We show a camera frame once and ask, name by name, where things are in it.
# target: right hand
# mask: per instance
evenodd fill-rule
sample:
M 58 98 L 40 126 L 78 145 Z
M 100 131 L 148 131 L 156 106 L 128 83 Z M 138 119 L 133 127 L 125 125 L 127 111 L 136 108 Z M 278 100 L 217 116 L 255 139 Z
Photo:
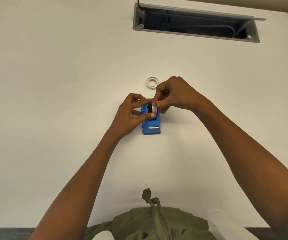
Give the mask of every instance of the right hand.
M 203 101 L 207 101 L 207 99 L 180 76 L 172 76 L 159 84 L 153 98 L 154 104 L 162 114 L 165 114 L 170 106 L 196 110 Z

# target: gray metal frame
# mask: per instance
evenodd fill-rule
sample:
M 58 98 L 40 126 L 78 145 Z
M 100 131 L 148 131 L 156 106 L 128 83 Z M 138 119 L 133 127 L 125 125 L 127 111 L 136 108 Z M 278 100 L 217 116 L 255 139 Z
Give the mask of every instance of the gray metal frame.
M 260 43 L 258 31 L 256 27 L 255 20 L 257 21 L 265 21 L 266 19 L 263 18 L 256 18 L 254 16 L 243 16 L 243 15 L 237 15 L 237 14 L 229 14 L 229 13 L 220 13 L 220 12 L 206 12 L 201 10 L 194 10 L 194 9 L 184 9 L 184 8 L 174 8 L 174 7 L 166 7 L 166 6 L 158 6 L 158 5 L 147 5 L 147 4 L 141 4 L 141 7 L 145 8 L 157 8 L 157 9 L 164 9 L 169 11 L 180 11 L 180 12 L 189 12 L 194 14 L 208 14 L 208 15 L 215 15 L 219 17 L 231 17 L 231 18 L 241 18 L 241 19 L 247 19 L 250 20 L 250 24 L 246 27 L 246 34 L 250 35 L 251 39 L 236 39 L 236 38 L 225 38 L 225 37 L 217 37 L 217 36 L 205 36 L 205 35 L 196 35 L 196 34 L 184 34 L 184 33 L 178 33 L 178 32 L 170 32 L 170 31 L 160 31 L 160 30 L 151 30 L 151 29 L 145 29 L 145 24 L 139 25 L 139 17 L 142 18 L 142 20 L 145 20 L 145 13 L 138 8 L 137 3 L 134 4 L 134 19 L 133 19 L 133 30 L 136 31 L 146 31 L 146 32 L 157 32 L 157 33 L 169 33 L 169 34 L 179 34 L 179 35 L 186 35 L 186 36 L 196 36 L 196 37 L 204 37 L 204 38 L 212 38 L 212 39 L 222 39 L 222 40 L 235 40 L 235 41 L 245 41 L 245 42 L 251 42 L 251 43 Z

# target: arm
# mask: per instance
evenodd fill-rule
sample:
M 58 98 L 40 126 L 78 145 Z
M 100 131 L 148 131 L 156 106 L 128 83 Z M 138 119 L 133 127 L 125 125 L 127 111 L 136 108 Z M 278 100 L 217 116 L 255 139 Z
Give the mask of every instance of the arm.
M 97 148 L 56 197 L 30 240 L 83 239 L 106 166 L 116 145 L 142 122 L 155 117 L 152 113 L 136 118 L 132 115 L 140 115 L 134 109 L 148 102 L 139 94 L 127 96 Z
M 280 228 L 288 217 L 288 169 L 181 77 L 158 85 L 153 99 L 161 113 L 170 106 L 191 110 L 222 151 L 236 181 L 263 219 Z

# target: drawstring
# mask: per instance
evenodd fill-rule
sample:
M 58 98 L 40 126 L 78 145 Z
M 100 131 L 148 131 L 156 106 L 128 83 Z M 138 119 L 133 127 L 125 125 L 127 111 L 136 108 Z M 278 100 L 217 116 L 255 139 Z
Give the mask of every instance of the drawstring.
M 160 199 L 159 198 L 151 199 L 150 197 L 151 197 L 151 190 L 145 189 L 142 194 L 142 199 L 145 200 L 146 203 L 150 204 L 150 206 L 152 207 L 152 217 L 156 226 L 156 231 L 157 231 L 159 240 L 172 240 L 170 224 L 162 212 Z M 159 215 L 161 215 L 162 220 L 164 221 L 164 225 L 166 226 L 167 232 L 164 231 L 162 228 Z

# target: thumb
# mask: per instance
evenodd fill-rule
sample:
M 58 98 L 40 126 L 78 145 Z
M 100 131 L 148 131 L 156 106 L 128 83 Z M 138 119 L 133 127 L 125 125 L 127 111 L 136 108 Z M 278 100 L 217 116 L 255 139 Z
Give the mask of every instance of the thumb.
M 170 107 L 172 106 L 172 103 L 170 101 L 170 97 L 168 96 L 166 99 L 164 100 L 160 100 L 160 101 L 155 101 L 153 102 L 154 104 L 156 104 L 156 107 L 161 110 L 165 107 Z
M 138 123 L 141 124 L 144 121 L 150 120 L 150 119 L 155 118 L 155 117 L 156 117 L 156 114 L 154 114 L 154 113 L 145 113 L 145 114 L 142 114 L 141 116 L 138 116 L 134 119 L 136 119 L 138 121 Z

